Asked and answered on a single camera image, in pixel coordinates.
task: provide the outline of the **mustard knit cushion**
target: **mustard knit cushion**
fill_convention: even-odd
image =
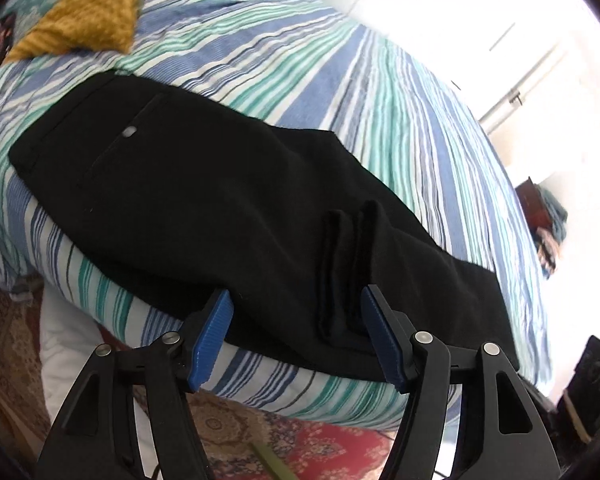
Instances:
[[[128,53],[138,0],[58,0],[10,51],[5,62],[74,48]]]

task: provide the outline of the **pile of clothes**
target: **pile of clothes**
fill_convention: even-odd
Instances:
[[[536,189],[552,222],[550,231],[543,227],[537,227],[531,233],[542,267],[542,275],[548,280],[555,272],[560,258],[560,245],[567,236],[568,213],[551,191],[538,184],[536,184]]]

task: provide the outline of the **patterned rug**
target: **patterned rug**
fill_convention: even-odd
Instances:
[[[50,425],[38,358],[41,300],[41,287],[32,300],[19,303],[0,290],[0,396],[44,438]],[[112,339],[105,334],[107,342]],[[142,388],[136,388],[136,399],[146,406]],[[218,480],[270,478],[251,442],[269,446],[299,480],[375,480],[392,445],[391,435],[379,431],[286,418],[206,392],[188,400]]]

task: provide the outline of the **black garment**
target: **black garment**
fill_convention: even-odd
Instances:
[[[184,319],[228,288],[229,343],[382,380],[359,308],[375,283],[417,329],[495,341],[516,365],[496,276],[440,249],[331,132],[108,72],[53,105],[10,159],[76,246],[147,303]]]

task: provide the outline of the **bed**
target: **bed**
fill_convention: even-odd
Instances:
[[[268,123],[333,130],[453,256],[496,272],[520,372],[552,381],[541,271],[516,195],[454,92],[379,34],[320,0],[145,0],[132,51],[77,51],[0,69],[0,287],[38,272],[133,347],[180,321],[108,280],[46,215],[8,161],[36,118],[89,76],[115,69],[181,86]],[[222,346],[203,388],[279,415],[395,429],[408,396]],[[449,424],[460,391],[448,396]]]

